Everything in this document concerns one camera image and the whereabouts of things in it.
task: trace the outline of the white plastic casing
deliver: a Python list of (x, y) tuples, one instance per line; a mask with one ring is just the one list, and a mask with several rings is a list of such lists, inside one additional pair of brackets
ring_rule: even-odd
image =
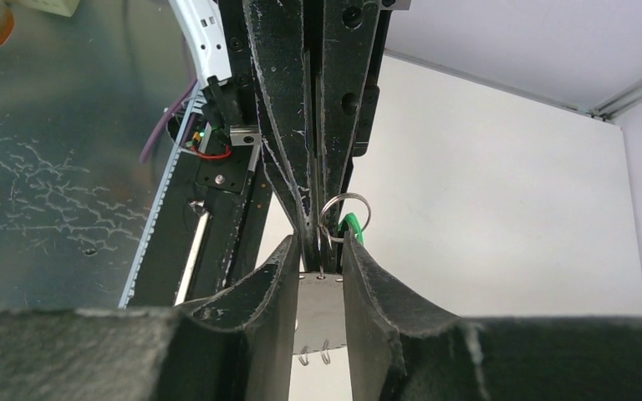
[(169, 0), (169, 3), (191, 50), (201, 87), (208, 86), (212, 76), (221, 82), (229, 79), (232, 71), (217, 4), (212, 0)]

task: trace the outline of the screw hole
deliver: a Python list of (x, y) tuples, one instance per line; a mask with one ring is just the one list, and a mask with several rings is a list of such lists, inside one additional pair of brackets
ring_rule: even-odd
[(343, 15), (344, 25), (350, 29), (356, 29), (363, 22), (363, 11), (357, 7), (348, 7)]
[(343, 108), (346, 115), (353, 115), (358, 111), (358, 96), (352, 92), (348, 92), (341, 99), (341, 108)]

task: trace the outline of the metal rod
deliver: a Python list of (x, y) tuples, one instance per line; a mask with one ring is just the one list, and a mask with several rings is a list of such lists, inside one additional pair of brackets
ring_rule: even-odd
[(203, 211), (201, 218), (198, 219), (198, 227), (196, 234), (193, 236), (193, 243), (191, 244), (191, 251), (188, 253), (188, 260), (186, 261), (186, 268), (183, 269), (183, 277), (181, 277), (181, 284), (178, 286), (176, 293), (176, 301), (173, 306), (182, 304), (186, 301), (188, 295), (188, 288), (191, 286), (191, 279), (193, 278), (193, 271), (196, 268), (196, 260), (198, 259), (198, 252), (201, 250), (201, 243), (203, 241), (203, 234), (206, 232), (208, 224), (208, 217), (210, 213)]

